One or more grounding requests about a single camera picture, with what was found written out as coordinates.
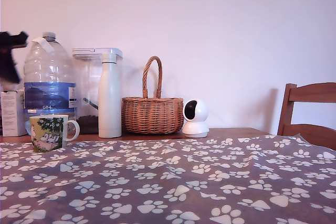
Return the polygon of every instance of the basket handle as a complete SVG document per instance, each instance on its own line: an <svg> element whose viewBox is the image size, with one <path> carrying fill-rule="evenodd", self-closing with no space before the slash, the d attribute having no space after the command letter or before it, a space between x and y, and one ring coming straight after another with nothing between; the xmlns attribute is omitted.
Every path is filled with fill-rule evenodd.
<svg viewBox="0 0 336 224"><path fill-rule="evenodd" d="M148 70L149 67L151 66L151 63L153 60L156 60L157 66L159 67L159 82L157 85L157 90L156 90L156 98L161 98L161 88L162 88L162 63L161 60L159 59L158 56L152 56L149 58L145 69L143 70L143 76L142 76L142 97L143 98L148 98L148 90L147 90L147 75L148 75Z"/></svg>

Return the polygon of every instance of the grey fabric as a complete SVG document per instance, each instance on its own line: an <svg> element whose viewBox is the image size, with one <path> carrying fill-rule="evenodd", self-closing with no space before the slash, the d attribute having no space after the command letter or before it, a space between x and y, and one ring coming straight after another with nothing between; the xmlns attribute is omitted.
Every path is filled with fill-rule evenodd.
<svg viewBox="0 0 336 224"><path fill-rule="evenodd" d="M0 147L1 224L336 220L336 152L299 137Z"/></svg>

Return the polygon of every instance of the wicker basket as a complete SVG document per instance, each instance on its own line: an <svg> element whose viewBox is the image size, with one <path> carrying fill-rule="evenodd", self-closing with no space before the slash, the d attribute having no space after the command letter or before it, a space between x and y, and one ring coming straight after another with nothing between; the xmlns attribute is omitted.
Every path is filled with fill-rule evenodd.
<svg viewBox="0 0 336 224"><path fill-rule="evenodd" d="M147 74L153 60L159 66L159 84L156 98L148 98ZM170 134L181 130L183 126L183 99L161 98L162 64L157 56L151 57L142 77L141 97L125 97L122 99L123 130L142 134Z"/></svg>

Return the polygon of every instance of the security camera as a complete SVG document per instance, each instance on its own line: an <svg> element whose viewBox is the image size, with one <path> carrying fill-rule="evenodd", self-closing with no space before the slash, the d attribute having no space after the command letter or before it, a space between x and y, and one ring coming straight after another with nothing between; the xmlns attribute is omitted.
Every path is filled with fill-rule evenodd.
<svg viewBox="0 0 336 224"><path fill-rule="evenodd" d="M204 122L208 117L208 108L203 101L194 99L183 107L183 116L186 119L182 132L186 137L206 137L209 127Z"/></svg>

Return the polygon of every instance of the chair backrest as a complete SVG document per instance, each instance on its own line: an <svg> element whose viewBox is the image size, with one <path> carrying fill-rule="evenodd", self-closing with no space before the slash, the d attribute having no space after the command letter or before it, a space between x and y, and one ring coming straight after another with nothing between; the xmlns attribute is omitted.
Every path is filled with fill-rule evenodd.
<svg viewBox="0 0 336 224"><path fill-rule="evenodd" d="M278 135L301 136L311 144L336 150L336 131L312 124L291 124L294 102L336 103L336 82L316 83L302 87L286 84Z"/></svg>

